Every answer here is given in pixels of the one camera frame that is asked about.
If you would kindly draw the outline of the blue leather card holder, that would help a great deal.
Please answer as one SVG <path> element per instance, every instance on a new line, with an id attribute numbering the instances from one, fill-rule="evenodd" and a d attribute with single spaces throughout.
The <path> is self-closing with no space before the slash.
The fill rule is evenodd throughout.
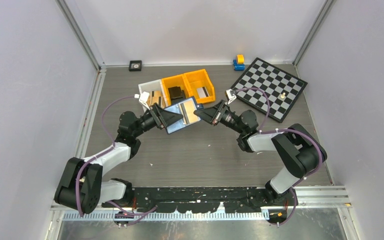
<path id="1" fill-rule="evenodd" d="M 203 104 L 197 103 L 194 97 L 189 97 L 166 107 L 165 110 L 182 115 L 182 119 L 167 127 L 167 133 L 172 134 L 186 128 L 187 126 L 198 123 L 201 118 L 195 115 L 194 111 L 201 110 L 203 108 Z"/>

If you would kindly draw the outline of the gold card magnetic stripe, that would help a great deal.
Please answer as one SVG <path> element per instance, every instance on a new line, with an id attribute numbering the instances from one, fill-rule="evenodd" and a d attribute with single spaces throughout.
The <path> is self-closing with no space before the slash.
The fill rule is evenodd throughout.
<path id="1" fill-rule="evenodd" d="M 183 123 L 185 125 L 191 125 L 199 122 L 201 119 L 194 114 L 197 109 L 197 105 L 193 98 L 187 99 L 179 104 L 180 111 L 183 115 Z"/>

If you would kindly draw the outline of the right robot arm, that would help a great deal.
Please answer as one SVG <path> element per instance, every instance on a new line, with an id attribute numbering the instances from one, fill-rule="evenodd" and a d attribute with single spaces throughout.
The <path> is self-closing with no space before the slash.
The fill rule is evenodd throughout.
<path id="1" fill-rule="evenodd" d="M 278 153 L 284 167 L 266 183 L 263 191 L 271 205 L 279 205 L 287 191 L 317 172 L 327 160 L 325 149 L 301 124 L 262 131 L 258 129 L 254 111 L 246 110 L 237 115 L 224 100 L 212 107 L 197 109 L 194 114 L 210 125 L 222 124 L 237 132 L 237 144 L 244 152 Z"/>

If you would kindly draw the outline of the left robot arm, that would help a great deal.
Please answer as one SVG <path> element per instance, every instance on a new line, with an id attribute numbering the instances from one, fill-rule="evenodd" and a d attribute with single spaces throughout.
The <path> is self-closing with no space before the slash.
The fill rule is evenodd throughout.
<path id="1" fill-rule="evenodd" d="M 182 114 L 165 110 L 156 103 L 140 117 L 125 111 L 119 117 L 112 145 L 85 159 L 72 157 L 67 161 L 54 201 L 77 210 L 80 215 L 90 214 L 102 204 L 128 207 L 134 200 L 132 183 L 120 178 L 103 181 L 103 176 L 138 153 L 140 135 L 154 127 L 166 129 L 182 119 Z"/>

